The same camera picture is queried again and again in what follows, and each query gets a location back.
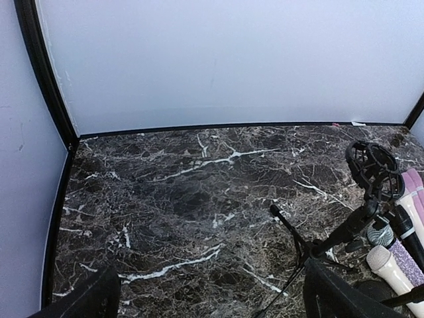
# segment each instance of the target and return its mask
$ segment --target white backdrop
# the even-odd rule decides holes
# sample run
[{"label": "white backdrop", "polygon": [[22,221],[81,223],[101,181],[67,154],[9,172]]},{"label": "white backdrop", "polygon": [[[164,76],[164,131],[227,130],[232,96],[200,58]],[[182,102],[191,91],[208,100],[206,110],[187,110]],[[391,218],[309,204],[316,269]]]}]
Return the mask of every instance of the white backdrop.
[{"label": "white backdrop", "polygon": [[44,249],[66,149],[41,95],[13,0],[0,9],[0,317],[40,310]]},{"label": "white backdrop", "polygon": [[80,134],[402,123],[424,89],[424,2],[38,0]]},{"label": "white backdrop", "polygon": [[418,117],[418,120],[413,125],[411,132],[418,138],[421,145],[424,146],[424,113]]}]

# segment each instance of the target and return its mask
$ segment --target pink object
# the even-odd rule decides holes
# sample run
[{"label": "pink object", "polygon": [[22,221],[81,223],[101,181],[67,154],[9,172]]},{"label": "pink object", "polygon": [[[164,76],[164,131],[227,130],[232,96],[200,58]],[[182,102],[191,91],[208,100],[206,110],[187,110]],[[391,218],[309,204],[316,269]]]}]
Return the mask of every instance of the pink object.
[{"label": "pink object", "polygon": [[408,192],[410,193],[410,196],[412,197],[413,204],[415,206],[415,209],[418,212],[419,218],[421,219],[421,223],[424,224],[424,206],[417,194],[417,188],[415,186],[415,183],[412,177],[409,175],[409,172],[404,172],[402,174],[402,178],[405,182],[405,188],[408,190]]},{"label": "pink object", "polygon": [[418,193],[418,197],[421,201],[421,204],[424,206],[424,187],[423,180],[419,176],[417,170],[415,168],[411,168],[407,171],[409,176],[412,178],[413,183],[415,184],[415,190]]}]

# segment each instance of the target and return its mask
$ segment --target microphone grille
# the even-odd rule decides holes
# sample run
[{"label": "microphone grille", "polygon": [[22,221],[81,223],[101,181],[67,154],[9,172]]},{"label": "microphone grille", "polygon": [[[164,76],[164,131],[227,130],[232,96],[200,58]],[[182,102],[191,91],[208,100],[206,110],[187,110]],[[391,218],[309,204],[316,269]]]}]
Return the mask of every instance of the microphone grille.
[{"label": "microphone grille", "polygon": [[366,230],[366,237],[371,245],[388,246],[394,239],[393,230],[389,225],[386,225],[381,230],[376,230],[372,225]]},{"label": "microphone grille", "polygon": [[384,246],[375,246],[366,256],[366,262],[371,267],[371,270],[375,272],[383,267],[390,259],[391,252]]}]

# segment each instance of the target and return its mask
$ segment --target marble surface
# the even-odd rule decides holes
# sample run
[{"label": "marble surface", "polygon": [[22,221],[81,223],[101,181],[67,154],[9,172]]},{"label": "marble surface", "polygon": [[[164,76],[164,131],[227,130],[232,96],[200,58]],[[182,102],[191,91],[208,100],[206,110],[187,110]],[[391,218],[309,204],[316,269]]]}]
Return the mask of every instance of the marble surface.
[{"label": "marble surface", "polygon": [[[246,127],[83,140],[62,212],[55,299],[104,264],[122,278],[119,317],[251,317],[295,266],[277,203],[307,239],[325,239],[362,204],[350,141],[378,142],[402,170],[424,150],[401,127]],[[370,247],[333,251],[376,278]],[[267,317],[305,317],[301,277]]]}]

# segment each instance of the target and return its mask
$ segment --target black trim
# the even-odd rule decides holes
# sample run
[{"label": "black trim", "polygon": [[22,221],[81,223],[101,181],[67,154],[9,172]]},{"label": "black trim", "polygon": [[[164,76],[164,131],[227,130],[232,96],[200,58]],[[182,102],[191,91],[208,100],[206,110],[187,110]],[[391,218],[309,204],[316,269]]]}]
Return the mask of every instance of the black trim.
[{"label": "black trim", "polygon": [[[233,128],[233,127],[273,127],[273,126],[331,126],[333,122],[330,121],[302,121],[302,122],[286,122],[286,123],[241,123],[241,124],[215,124],[215,125],[193,125],[193,126],[176,126],[176,127],[162,127],[162,128],[149,128],[149,129],[132,129],[128,131],[111,131],[100,132],[97,134],[83,134],[81,139],[119,136],[121,134],[140,134],[140,133],[157,133],[162,131],[187,131],[194,129],[219,129],[219,128]],[[351,122],[341,122],[339,125],[352,126]],[[364,123],[368,126],[403,126],[403,124],[395,123]]]},{"label": "black trim", "polygon": [[48,229],[46,251],[44,254],[44,269],[42,273],[41,308],[47,307],[52,303],[54,260],[56,257],[56,245],[58,243],[60,218],[62,216],[66,188],[68,187],[68,181],[71,175],[73,162],[74,154],[68,153],[64,164],[64,169],[62,171],[62,176],[60,177],[56,200],[52,210],[50,227]]},{"label": "black trim", "polygon": [[421,115],[424,109],[424,93],[418,99],[417,104],[409,113],[408,118],[403,123],[408,129],[411,129],[413,124],[417,121],[418,117]]},{"label": "black trim", "polygon": [[54,77],[38,19],[35,0],[15,0],[15,9],[21,26],[26,51],[28,52],[47,108],[66,148],[73,152],[78,145],[78,137],[72,126],[65,103],[60,95],[56,78]]}]

